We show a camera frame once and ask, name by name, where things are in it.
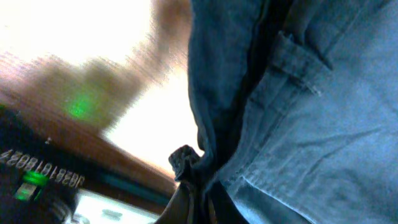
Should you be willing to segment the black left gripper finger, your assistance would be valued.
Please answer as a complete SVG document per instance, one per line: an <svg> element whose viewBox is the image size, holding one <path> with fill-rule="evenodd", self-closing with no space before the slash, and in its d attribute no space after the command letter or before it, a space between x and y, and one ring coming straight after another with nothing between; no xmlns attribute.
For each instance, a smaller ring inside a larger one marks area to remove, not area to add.
<svg viewBox="0 0 398 224"><path fill-rule="evenodd" d="M198 189L182 182L154 224L217 224L211 200L209 203L202 209Z"/></svg>

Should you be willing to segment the navy blue trousers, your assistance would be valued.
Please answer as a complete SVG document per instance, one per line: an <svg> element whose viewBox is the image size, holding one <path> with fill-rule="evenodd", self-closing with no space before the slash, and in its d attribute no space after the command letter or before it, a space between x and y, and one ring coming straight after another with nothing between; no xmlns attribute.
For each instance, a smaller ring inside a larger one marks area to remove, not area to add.
<svg viewBox="0 0 398 224"><path fill-rule="evenodd" d="M192 1L199 156L218 223L397 222L397 2Z"/></svg>

